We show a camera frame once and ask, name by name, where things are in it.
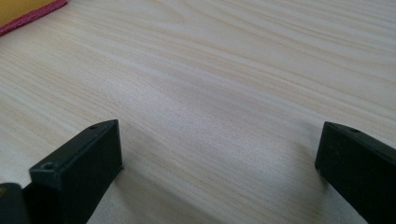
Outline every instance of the black object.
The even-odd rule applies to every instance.
[[[118,121],[92,125],[34,165],[25,189],[0,185],[0,223],[86,223],[122,168]]]
[[[315,167],[369,223],[396,223],[396,150],[325,122]]]

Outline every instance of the wood grain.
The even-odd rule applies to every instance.
[[[365,223],[314,168],[325,120],[396,147],[396,3],[70,0],[0,38],[0,181],[119,119],[90,223]]]

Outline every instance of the wooden table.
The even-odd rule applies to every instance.
[[[120,120],[89,223],[365,223],[325,120],[396,147],[396,2],[70,0],[0,37],[0,182]]]

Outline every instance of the red object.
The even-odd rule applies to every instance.
[[[48,5],[41,7],[39,9],[33,10],[9,23],[0,27],[0,35],[4,35],[12,30],[17,29],[20,26],[23,26],[31,21],[35,21],[47,14],[51,11],[63,7],[67,4],[66,0],[57,0],[54,2],[49,3]]]

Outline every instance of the light wood surface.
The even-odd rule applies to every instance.
[[[325,120],[396,147],[392,0],[70,0],[0,37],[0,181],[120,120],[89,223],[365,223],[314,168]]]

